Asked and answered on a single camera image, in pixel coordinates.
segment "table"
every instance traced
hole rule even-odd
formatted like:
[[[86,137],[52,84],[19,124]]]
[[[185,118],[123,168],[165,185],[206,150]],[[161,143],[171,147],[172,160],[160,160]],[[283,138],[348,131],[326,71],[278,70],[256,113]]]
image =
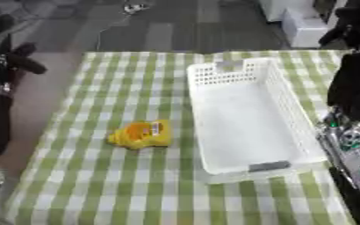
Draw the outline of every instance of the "table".
[[[270,56],[315,122],[341,59],[336,51],[88,53],[7,206],[14,224],[353,224],[328,171],[206,185],[185,69]],[[167,149],[104,141],[135,120],[170,119]]]

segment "yellow bottle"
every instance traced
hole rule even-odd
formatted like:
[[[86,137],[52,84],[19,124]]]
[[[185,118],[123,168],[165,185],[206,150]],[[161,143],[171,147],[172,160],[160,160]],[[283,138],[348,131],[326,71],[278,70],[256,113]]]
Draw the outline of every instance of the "yellow bottle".
[[[129,149],[142,149],[152,146],[169,146],[171,141],[168,120],[152,122],[134,122],[114,134],[109,134],[107,141]]]

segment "cable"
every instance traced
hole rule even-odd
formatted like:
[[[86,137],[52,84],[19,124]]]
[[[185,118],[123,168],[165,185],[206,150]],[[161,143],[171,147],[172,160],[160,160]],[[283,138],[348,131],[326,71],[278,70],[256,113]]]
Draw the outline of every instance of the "cable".
[[[96,51],[99,51],[99,49],[101,48],[101,36],[102,36],[102,33],[110,30],[115,25],[118,25],[118,24],[121,24],[121,23],[125,22],[130,17],[131,17],[131,14],[126,14],[126,16],[123,17],[121,20],[115,21],[115,22],[111,23],[110,25],[108,25],[104,30],[99,31],[98,37],[97,37]]]

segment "white plastic basket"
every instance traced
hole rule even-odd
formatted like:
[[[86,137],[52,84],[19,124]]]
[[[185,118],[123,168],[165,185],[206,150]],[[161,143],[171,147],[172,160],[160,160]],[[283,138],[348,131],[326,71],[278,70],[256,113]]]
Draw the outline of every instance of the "white plastic basket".
[[[269,178],[326,161],[274,59],[191,65],[188,84],[209,183]]]

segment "basket handle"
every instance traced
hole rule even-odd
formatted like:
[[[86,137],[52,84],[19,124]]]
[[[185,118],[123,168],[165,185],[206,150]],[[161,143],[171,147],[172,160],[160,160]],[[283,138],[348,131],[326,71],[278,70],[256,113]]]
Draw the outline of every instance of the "basket handle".
[[[288,161],[277,161],[273,163],[259,163],[251,164],[249,166],[248,172],[260,172],[260,171],[273,171],[289,168],[291,163]]]
[[[236,61],[216,62],[215,68],[217,73],[235,72],[235,71],[243,70],[244,61],[236,60]]]

